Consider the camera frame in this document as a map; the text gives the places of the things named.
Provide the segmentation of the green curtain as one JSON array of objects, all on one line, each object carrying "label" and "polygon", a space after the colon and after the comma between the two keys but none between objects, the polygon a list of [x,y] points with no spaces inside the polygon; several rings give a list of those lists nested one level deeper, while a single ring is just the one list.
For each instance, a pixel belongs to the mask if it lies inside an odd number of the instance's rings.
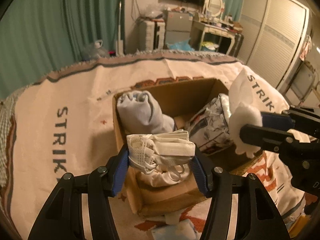
[{"label": "green curtain", "polygon": [[124,0],[13,0],[1,19],[1,98],[81,60],[102,40],[115,50]]}]

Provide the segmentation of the grey cloth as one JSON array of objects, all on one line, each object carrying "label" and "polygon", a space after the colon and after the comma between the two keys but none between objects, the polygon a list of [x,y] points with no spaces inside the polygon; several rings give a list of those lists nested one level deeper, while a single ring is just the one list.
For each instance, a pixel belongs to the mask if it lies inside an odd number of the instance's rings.
[{"label": "grey cloth", "polygon": [[117,111],[124,129],[130,134],[159,134],[175,130],[172,117],[163,114],[158,101],[147,90],[123,93]]}]

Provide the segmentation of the cream strike lucky blanket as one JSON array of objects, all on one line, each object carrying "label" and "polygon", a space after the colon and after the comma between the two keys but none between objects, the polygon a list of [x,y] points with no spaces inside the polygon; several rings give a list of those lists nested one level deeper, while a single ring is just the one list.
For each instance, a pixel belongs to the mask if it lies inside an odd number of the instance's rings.
[{"label": "cream strike lucky blanket", "polygon": [[[211,77],[229,88],[243,68],[258,76],[219,53],[136,53],[62,68],[1,100],[1,226],[13,239],[27,239],[64,173],[89,173],[117,154],[115,94]],[[291,187],[289,171],[275,154],[263,153],[254,162],[240,174],[258,175],[291,228],[306,206],[305,193]],[[123,191],[111,206],[120,239],[150,239],[151,229],[165,224],[164,217],[132,214]]]}]

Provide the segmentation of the small grey fridge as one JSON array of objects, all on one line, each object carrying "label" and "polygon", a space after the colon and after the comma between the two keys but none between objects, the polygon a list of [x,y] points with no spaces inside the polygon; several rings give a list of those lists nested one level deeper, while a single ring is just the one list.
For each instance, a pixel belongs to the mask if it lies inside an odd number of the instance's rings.
[{"label": "small grey fridge", "polygon": [[170,45],[188,42],[193,18],[187,12],[169,11],[164,12],[165,20],[165,48],[169,49]]}]

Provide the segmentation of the blue floral tissue pack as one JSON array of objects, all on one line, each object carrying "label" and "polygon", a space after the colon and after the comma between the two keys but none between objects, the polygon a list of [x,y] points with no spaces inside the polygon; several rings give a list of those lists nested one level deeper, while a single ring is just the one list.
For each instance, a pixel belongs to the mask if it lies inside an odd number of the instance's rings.
[{"label": "blue floral tissue pack", "polygon": [[180,221],[175,225],[152,229],[151,235],[155,240],[198,240],[201,236],[189,219]]}]

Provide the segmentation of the cream cloth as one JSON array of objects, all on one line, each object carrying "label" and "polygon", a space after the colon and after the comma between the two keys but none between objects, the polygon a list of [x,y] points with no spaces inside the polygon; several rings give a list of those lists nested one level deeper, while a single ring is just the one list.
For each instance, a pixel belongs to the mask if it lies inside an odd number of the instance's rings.
[{"label": "cream cloth", "polygon": [[137,178],[151,187],[165,187],[185,181],[191,174],[188,164],[167,167],[158,165],[148,174],[138,172]]}]

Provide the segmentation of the cream dressing table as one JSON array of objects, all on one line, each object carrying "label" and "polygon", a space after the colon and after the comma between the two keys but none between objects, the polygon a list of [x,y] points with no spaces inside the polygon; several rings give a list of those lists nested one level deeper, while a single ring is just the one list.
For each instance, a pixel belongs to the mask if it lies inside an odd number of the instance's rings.
[{"label": "cream dressing table", "polygon": [[229,56],[237,57],[242,46],[244,36],[241,33],[234,32],[228,28],[220,28],[214,25],[193,21],[190,32],[189,44],[195,50],[202,49],[202,43],[206,34],[228,38],[230,45],[226,51]]}]

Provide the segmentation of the clear water jug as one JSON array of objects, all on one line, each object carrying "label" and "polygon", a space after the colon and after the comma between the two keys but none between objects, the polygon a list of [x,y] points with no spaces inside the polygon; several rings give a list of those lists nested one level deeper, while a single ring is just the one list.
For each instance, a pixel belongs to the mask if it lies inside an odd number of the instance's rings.
[{"label": "clear water jug", "polygon": [[109,58],[108,50],[103,47],[103,40],[96,40],[88,44],[81,51],[81,58],[83,61],[97,60],[99,58]]}]

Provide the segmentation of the white cotton wad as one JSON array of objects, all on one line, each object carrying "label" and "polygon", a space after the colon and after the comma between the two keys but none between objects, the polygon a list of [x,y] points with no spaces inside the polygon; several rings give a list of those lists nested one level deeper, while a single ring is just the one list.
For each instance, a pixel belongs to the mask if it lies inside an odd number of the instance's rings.
[{"label": "white cotton wad", "polygon": [[260,150],[260,146],[252,145],[252,126],[262,127],[263,119],[260,111],[247,103],[240,102],[229,119],[229,134],[236,145],[236,154],[245,154],[253,159],[254,154]]}]

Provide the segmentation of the oval vanity mirror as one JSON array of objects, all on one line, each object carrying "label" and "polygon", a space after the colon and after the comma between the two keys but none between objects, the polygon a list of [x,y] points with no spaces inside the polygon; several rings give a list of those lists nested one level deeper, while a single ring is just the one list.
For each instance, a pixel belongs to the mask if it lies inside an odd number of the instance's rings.
[{"label": "oval vanity mirror", "polygon": [[203,14],[206,17],[218,17],[224,8],[223,0],[205,0]]}]

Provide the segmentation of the white storage drawers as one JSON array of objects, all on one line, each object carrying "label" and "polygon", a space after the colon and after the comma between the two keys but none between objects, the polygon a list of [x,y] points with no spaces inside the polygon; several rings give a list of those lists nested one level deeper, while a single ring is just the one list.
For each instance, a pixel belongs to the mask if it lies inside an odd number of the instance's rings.
[{"label": "white storage drawers", "polygon": [[139,24],[139,50],[150,51],[163,49],[165,22],[143,20]]}]

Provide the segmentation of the white sliding wardrobe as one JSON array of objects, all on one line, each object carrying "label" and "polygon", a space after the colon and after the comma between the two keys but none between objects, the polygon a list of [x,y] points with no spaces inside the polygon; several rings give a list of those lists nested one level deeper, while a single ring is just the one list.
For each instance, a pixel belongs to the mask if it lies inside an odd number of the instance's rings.
[{"label": "white sliding wardrobe", "polygon": [[280,89],[298,60],[310,10],[297,0],[244,0],[238,59]]}]

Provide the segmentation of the brown cardboard box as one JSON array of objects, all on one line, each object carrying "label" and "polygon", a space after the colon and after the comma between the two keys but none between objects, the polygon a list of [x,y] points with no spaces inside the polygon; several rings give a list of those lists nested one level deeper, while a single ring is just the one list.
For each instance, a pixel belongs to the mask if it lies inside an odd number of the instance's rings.
[{"label": "brown cardboard box", "polygon": [[125,189],[133,213],[160,216],[205,200],[191,170],[198,148],[185,123],[228,89],[217,79],[173,82],[113,97],[118,149],[127,149]]}]

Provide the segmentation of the floral printed fabric bundle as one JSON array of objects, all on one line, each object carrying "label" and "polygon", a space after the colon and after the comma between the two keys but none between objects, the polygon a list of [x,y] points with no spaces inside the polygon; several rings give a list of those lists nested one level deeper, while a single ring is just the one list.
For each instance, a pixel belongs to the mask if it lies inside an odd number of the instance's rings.
[{"label": "floral printed fabric bundle", "polygon": [[188,122],[184,129],[192,141],[205,154],[214,154],[233,145],[229,134],[229,96],[220,93]]}]

